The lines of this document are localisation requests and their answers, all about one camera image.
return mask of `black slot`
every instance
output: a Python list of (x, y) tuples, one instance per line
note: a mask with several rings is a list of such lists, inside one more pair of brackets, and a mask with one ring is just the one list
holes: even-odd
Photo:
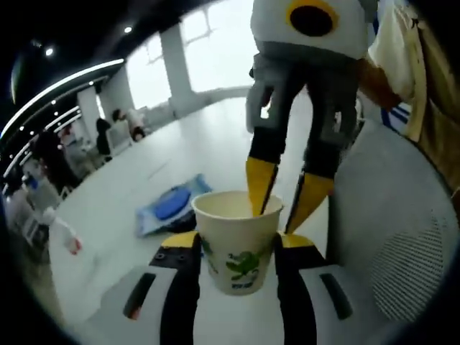
[(339, 320), (345, 320), (350, 317), (353, 313), (351, 309), (350, 302), (346, 297), (344, 291), (342, 290), (340, 284), (337, 282), (336, 278), (331, 274), (320, 275), (321, 280), (326, 286), (326, 290), (331, 296), (332, 303), (336, 309), (337, 316)]
[(137, 316), (154, 280), (155, 275), (153, 273), (144, 273), (141, 279), (139, 279), (123, 309), (123, 314), (127, 318), (137, 320)]

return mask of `robotic arm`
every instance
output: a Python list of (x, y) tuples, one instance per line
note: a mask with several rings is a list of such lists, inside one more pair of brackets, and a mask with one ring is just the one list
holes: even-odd
[[(367, 24), (376, 10), (377, 0), (254, 0), (251, 28), (259, 54), (247, 96), (247, 128), (254, 137), (246, 166), (254, 215), (264, 212), (285, 151), (290, 108), (304, 86), (313, 104), (287, 233), (334, 187), (340, 151), (356, 126), (355, 62), (367, 51)], [(269, 117), (262, 119), (268, 103)]]

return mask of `white shirt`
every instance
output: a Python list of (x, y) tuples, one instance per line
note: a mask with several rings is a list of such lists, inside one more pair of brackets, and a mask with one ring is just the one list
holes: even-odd
[(414, 97), (414, 77), (404, 40), (415, 12), (401, 1), (387, 1), (379, 32), (369, 47), (372, 62), (383, 69), (393, 92), (406, 103)]
[(130, 109), (126, 112), (126, 120), (128, 121), (129, 131), (133, 131), (137, 127), (143, 127), (144, 124), (140, 118), (140, 115), (134, 109)]

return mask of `window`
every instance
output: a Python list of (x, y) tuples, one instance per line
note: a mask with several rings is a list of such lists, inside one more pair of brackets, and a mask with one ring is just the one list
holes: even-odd
[(160, 36), (150, 37), (128, 58), (126, 71), (134, 107), (153, 108), (171, 97)]
[(104, 109), (102, 108), (102, 104), (101, 104), (101, 98), (99, 97), (99, 95), (96, 95), (96, 104), (98, 106), (98, 110), (99, 110), (99, 117), (101, 119), (106, 119), (106, 113), (104, 113)]
[(225, 0), (184, 18), (185, 59), (195, 92), (253, 84), (249, 70), (257, 48), (251, 14), (251, 1)]
[(163, 54), (161, 48), (161, 41), (160, 36), (158, 34), (154, 34), (149, 40), (147, 41), (147, 52), (149, 55), (150, 61), (155, 61)]
[(184, 17), (180, 26), (184, 43), (190, 42), (208, 32), (208, 23), (203, 10), (199, 10)]

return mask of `white robot body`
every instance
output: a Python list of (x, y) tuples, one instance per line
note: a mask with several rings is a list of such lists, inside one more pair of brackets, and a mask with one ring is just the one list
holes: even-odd
[[(312, 37), (294, 28), (290, 13), (302, 6), (331, 10), (333, 30)], [(356, 60), (367, 51), (366, 14), (359, 0), (254, 0), (251, 29), (258, 46), (273, 42), (314, 47)]]

